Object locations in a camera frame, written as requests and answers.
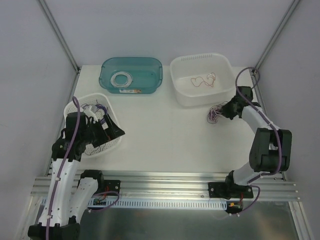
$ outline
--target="white tabletop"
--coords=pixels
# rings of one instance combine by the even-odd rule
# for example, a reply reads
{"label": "white tabletop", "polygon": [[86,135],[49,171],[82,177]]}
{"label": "white tabletop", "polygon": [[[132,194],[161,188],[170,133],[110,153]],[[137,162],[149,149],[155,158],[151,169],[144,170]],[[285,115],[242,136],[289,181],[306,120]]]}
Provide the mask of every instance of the white tabletop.
{"label": "white tabletop", "polygon": [[[233,67],[235,74],[242,67]],[[83,158],[81,169],[110,171],[227,173],[249,160],[254,133],[242,120],[209,124],[210,105],[185,108],[175,98],[168,66],[153,94],[112,94],[99,85],[100,65],[84,65],[74,95],[105,94],[125,131],[117,148],[99,158]],[[252,86],[249,71],[240,86]]]}

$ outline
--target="coiled white cable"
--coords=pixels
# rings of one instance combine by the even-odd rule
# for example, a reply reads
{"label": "coiled white cable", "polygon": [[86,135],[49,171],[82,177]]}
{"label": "coiled white cable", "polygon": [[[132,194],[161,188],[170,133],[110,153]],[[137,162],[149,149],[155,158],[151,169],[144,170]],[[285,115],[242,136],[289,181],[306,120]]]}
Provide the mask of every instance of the coiled white cable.
{"label": "coiled white cable", "polygon": [[[118,84],[116,83],[116,77],[118,75],[124,75],[126,76],[126,82],[124,84]],[[113,76],[110,79],[110,83],[112,84],[112,86],[114,86],[115,88],[127,88],[130,86],[130,84],[132,83],[132,75],[126,71],[119,71],[115,74],[113,74]]]}

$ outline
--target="teal plastic bin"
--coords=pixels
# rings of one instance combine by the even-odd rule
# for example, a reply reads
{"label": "teal plastic bin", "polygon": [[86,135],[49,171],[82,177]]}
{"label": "teal plastic bin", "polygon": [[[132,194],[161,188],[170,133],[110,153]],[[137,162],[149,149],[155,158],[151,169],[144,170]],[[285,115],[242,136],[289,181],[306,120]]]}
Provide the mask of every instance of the teal plastic bin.
{"label": "teal plastic bin", "polygon": [[[132,78],[129,86],[121,87],[128,81],[128,77],[119,74],[120,72],[125,72],[129,78]],[[163,67],[155,58],[114,57],[102,64],[99,83],[101,87],[113,94],[152,94],[161,85],[162,79]]]}

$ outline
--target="gray wall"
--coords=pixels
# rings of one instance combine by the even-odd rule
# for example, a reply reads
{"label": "gray wall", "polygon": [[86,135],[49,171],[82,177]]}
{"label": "gray wall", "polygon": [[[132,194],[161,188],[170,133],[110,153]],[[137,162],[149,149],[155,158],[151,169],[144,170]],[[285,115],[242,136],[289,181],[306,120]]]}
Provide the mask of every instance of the gray wall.
{"label": "gray wall", "polygon": [[292,131],[288,176],[299,183],[320,239],[320,1],[302,0],[262,66],[260,87],[275,123]]}
{"label": "gray wall", "polygon": [[36,0],[0,1],[0,239],[43,174],[75,72]]}
{"label": "gray wall", "polygon": [[218,52],[254,65],[292,0],[47,0],[80,65]]}

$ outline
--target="gray floor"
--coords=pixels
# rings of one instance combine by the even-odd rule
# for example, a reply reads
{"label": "gray floor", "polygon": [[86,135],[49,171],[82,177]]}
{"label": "gray floor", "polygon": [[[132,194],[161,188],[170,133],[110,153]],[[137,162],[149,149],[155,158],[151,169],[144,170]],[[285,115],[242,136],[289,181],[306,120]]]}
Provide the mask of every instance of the gray floor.
{"label": "gray floor", "polygon": [[213,210],[85,211],[80,240],[298,240],[288,203],[258,202],[240,217],[225,216]]}

